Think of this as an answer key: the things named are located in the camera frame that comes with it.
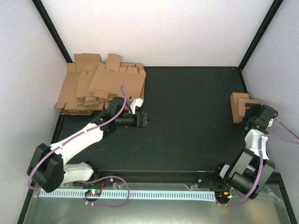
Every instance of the black mat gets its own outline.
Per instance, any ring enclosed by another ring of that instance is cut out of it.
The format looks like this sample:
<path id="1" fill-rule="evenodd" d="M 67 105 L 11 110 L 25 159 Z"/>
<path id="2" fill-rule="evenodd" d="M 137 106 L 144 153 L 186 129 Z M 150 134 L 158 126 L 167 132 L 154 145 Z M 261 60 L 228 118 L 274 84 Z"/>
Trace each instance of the black mat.
<path id="1" fill-rule="evenodd" d="M 91 161 L 101 170 L 214 171 L 244 148 L 232 123 L 229 97 L 244 92 L 236 68 L 146 68 L 142 111 L 155 119 L 145 128 L 119 127 L 69 163 Z M 59 139 L 93 117 L 65 116 Z"/>

